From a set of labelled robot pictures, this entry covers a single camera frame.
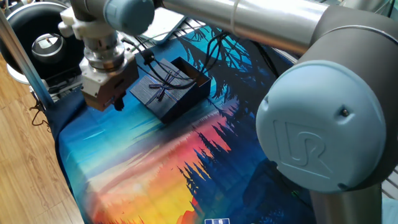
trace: tree silhouette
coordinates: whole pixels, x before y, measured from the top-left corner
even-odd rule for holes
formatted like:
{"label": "tree silhouette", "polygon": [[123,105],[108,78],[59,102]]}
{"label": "tree silhouette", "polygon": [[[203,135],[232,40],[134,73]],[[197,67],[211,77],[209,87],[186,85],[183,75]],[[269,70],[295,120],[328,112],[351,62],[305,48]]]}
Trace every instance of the tree silhouette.
{"label": "tree silhouette", "polygon": [[[202,39],[210,40],[220,33],[221,31],[215,27],[206,27],[192,35],[178,38],[187,53],[188,61],[192,61],[197,69],[202,69],[206,53],[193,43]],[[207,75],[216,83],[216,91],[212,98],[223,97],[224,101],[236,98],[239,108],[235,115],[240,117],[257,113],[258,106],[271,87],[274,77],[268,72],[269,69],[258,49],[250,42],[237,44],[238,41],[239,38],[234,35],[222,41],[220,60]]]}

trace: table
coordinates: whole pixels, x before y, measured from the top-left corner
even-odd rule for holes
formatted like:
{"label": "table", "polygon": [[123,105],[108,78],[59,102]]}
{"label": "table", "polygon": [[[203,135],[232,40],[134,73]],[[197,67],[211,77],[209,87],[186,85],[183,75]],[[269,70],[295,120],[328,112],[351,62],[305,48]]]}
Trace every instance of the table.
{"label": "table", "polygon": [[[204,27],[153,51],[200,68],[217,33]],[[85,106],[63,129],[60,165],[87,223],[315,223],[308,192],[257,140],[254,117],[274,75],[249,41],[232,35],[223,45],[207,73],[210,97],[176,122],[162,124],[128,92],[122,112]],[[279,72],[291,66],[266,50]]]}

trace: cable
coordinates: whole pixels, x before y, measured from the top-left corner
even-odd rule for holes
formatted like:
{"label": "cable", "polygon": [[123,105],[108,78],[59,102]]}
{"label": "cable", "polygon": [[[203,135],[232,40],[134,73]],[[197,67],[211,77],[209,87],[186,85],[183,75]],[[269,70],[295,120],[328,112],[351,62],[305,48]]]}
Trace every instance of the cable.
{"label": "cable", "polygon": [[[203,73],[203,72],[205,71],[205,69],[207,69],[207,64],[210,62],[210,57],[213,55],[213,53],[214,53],[214,51],[215,51],[215,49],[216,49],[217,46],[218,46],[218,50],[219,50],[218,55],[220,54],[220,50],[221,50],[220,48],[221,48],[222,41],[223,41],[224,38],[226,38],[226,37],[229,36],[229,35],[230,35],[229,32],[223,31],[223,32],[217,34],[216,36],[214,36],[214,37],[209,41],[209,43],[207,44],[207,51],[206,51],[205,62],[203,63],[203,68],[201,69],[200,72]],[[211,53],[210,53],[211,43],[212,43],[214,40],[218,39],[218,38],[220,38],[220,39],[217,41],[217,44],[213,47],[213,49],[212,49],[212,51],[211,51]]]}
{"label": "cable", "polygon": [[[209,61],[210,61],[210,57],[211,57],[211,55],[213,55],[213,53],[214,53],[214,51],[215,51],[215,49],[216,49],[217,46],[219,47],[219,52],[218,52],[218,55],[217,55],[216,60],[218,59],[219,54],[220,54],[220,50],[221,50],[220,48],[221,48],[222,40],[223,40],[225,37],[227,37],[228,35],[229,35],[228,32],[221,32],[220,34],[214,36],[214,37],[209,41],[208,47],[207,47],[207,53],[206,53],[206,59],[205,59],[204,67],[202,68],[201,72],[203,72],[204,69],[206,69],[206,66],[207,66],[207,64],[208,64]],[[217,44],[213,47],[213,50],[211,51],[211,54],[209,54],[210,47],[211,47],[211,43],[212,43],[214,40],[216,40],[216,39],[218,39],[218,42],[217,42]],[[123,41],[123,42],[126,42],[126,43],[128,43],[128,44],[131,44],[133,47],[135,47],[135,48],[139,51],[139,53],[141,54],[141,56],[144,57],[144,53],[143,53],[143,51],[142,51],[139,47],[140,47],[141,45],[144,45],[145,42],[150,41],[150,39],[147,39],[147,40],[144,41],[144,42],[141,42],[140,40],[138,40],[138,41],[139,41],[139,45],[136,45],[134,42],[128,40],[126,37],[124,37],[124,38],[122,39],[122,41]],[[169,71],[166,71],[166,69],[162,66],[161,63],[159,63],[155,58],[153,58],[153,59],[154,59],[155,62],[158,63],[159,67],[160,67],[163,71],[169,73]],[[170,87],[172,87],[172,88],[174,88],[174,89],[178,89],[178,90],[187,89],[187,88],[190,88],[192,85],[194,85],[194,84],[196,83],[196,78],[197,78],[197,77],[193,77],[193,78],[190,78],[190,79],[192,79],[192,81],[191,81],[190,83],[187,83],[186,85],[173,85],[173,84],[167,82],[166,80],[164,80],[164,79],[156,72],[156,70],[153,68],[153,66],[152,66],[150,63],[147,63],[147,66],[152,70],[152,72],[155,74],[155,76],[156,76],[160,81],[162,81],[164,84],[166,84],[166,85],[168,85],[168,86],[170,86]],[[139,68],[140,68],[141,70],[143,70],[144,72],[146,72],[146,74],[149,74],[149,75],[150,75],[150,73],[148,73],[147,71],[145,71],[142,67],[139,67]]]}
{"label": "cable", "polygon": [[272,62],[272,59],[270,58],[270,56],[268,55],[268,53],[264,50],[264,48],[257,42],[255,41],[251,41],[259,50],[262,58],[264,59],[264,61],[266,62],[267,66],[269,67],[269,69],[271,70],[271,72],[275,75],[276,78],[279,78],[279,74],[278,71],[276,69],[275,64]]}
{"label": "cable", "polygon": [[394,5],[396,4],[396,0],[391,1],[390,9],[388,10],[387,17],[391,18],[392,10],[394,9]]}
{"label": "cable", "polygon": [[[187,28],[178,28],[178,29],[175,29],[175,31],[179,31],[179,30],[189,30],[189,29],[198,29],[198,28],[202,28],[202,27],[205,27],[205,26],[207,26],[207,25],[196,26],[196,27],[187,27]],[[156,35],[156,36],[154,36],[154,37],[151,37],[151,38],[149,38],[149,39],[146,39],[145,41],[140,42],[140,44],[139,44],[138,46],[144,45],[144,44],[146,44],[146,43],[152,41],[152,40],[155,39],[156,37],[160,37],[160,36],[162,36],[162,35],[168,34],[169,32],[170,32],[170,31],[164,32],[164,33],[162,33],[162,34],[158,34],[158,35]],[[126,43],[128,43],[128,44],[131,44],[131,45],[135,46],[135,44],[134,44],[131,40],[129,40],[126,36],[123,36],[123,38],[122,38],[121,41],[122,41],[122,42],[126,42]]]}

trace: wooden floor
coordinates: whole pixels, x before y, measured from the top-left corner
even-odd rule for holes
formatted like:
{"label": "wooden floor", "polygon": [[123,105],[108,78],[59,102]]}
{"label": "wooden floor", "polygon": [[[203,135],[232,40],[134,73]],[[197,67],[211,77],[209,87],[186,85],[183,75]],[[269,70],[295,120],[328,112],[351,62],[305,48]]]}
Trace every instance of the wooden floor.
{"label": "wooden floor", "polygon": [[83,223],[47,126],[31,124],[35,101],[29,88],[13,80],[5,65],[0,55],[0,224]]}

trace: robotic arm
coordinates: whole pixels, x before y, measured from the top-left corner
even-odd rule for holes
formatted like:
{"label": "robotic arm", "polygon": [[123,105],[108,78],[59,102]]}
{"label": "robotic arm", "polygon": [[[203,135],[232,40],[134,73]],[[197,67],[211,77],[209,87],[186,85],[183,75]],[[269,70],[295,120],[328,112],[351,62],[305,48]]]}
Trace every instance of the robotic arm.
{"label": "robotic arm", "polygon": [[[382,3],[350,2],[366,10]],[[261,146],[281,173],[311,190],[318,223],[381,223],[380,183],[398,162],[396,22],[305,0],[72,0],[58,28],[85,43],[90,106],[123,107],[138,73],[116,30],[143,33],[157,7],[302,54],[259,107]]]}

